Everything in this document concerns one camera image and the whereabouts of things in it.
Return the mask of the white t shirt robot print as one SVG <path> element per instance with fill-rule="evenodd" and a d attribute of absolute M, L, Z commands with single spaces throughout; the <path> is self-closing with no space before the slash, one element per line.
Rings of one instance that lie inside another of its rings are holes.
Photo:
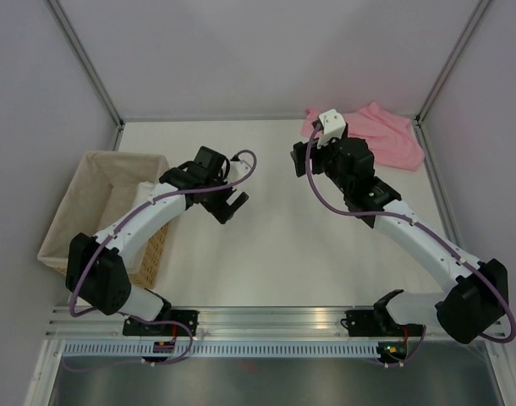
<path fill-rule="evenodd" d="M 155 185 L 151 182 L 138 183 L 132 207 L 135 208 L 148 201 L 154 187 Z"/>

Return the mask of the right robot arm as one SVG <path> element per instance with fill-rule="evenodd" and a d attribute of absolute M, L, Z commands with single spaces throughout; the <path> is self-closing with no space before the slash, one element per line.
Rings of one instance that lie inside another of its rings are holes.
<path fill-rule="evenodd" d="M 399 192 L 376 176 L 374 156 L 364 140 L 342 136 L 325 145 L 299 142 L 290 156 L 297 176 L 311 181 L 325 175 L 343 195 L 343 215 L 389 237 L 440 286 L 435 294 L 398 289 L 377 300 L 373 322 L 379 332 L 392 334 L 402 325 L 438 326 L 467 344 L 506 316 L 510 333 L 503 340 L 513 340 L 516 324 L 505 266 L 496 259 L 481 261 L 422 222 Z"/>

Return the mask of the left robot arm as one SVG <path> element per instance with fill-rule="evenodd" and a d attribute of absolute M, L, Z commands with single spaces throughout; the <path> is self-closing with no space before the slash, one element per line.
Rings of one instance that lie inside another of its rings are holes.
<path fill-rule="evenodd" d="M 229 221 L 249 199 L 236 188 L 256 167 L 257 156 L 251 150 L 227 158 L 202 146 L 194 159 L 169 168 L 145 200 L 112 225 L 92 236 L 77 234 L 69 246 L 65 277 L 70 315 L 86 315 L 86 310 L 76 308 L 83 299 L 89 311 L 123 315 L 155 335 L 167 332 L 172 325 L 170 303 L 129 280 L 130 261 L 157 231 L 194 205 L 221 224 Z"/>

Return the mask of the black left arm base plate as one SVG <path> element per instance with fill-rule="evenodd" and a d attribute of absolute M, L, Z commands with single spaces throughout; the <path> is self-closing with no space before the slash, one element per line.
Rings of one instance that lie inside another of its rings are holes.
<path fill-rule="evenodd" d="M 158 316 L 161 324 L 149 324 L 130 318 L 124 323 L 125 337 L 194 337 L 199 325 L 198 310 L 171 309 Z"/>

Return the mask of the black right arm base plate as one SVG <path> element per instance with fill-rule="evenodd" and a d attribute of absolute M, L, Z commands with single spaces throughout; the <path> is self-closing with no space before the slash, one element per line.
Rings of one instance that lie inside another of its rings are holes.
<path fill-rule="evenodd" d="M 400 325 L 388 313 L 371 309 L 346 310 L 341 323 L 350 337 L 420 337 L 424 330 L 418 324 Z"/>

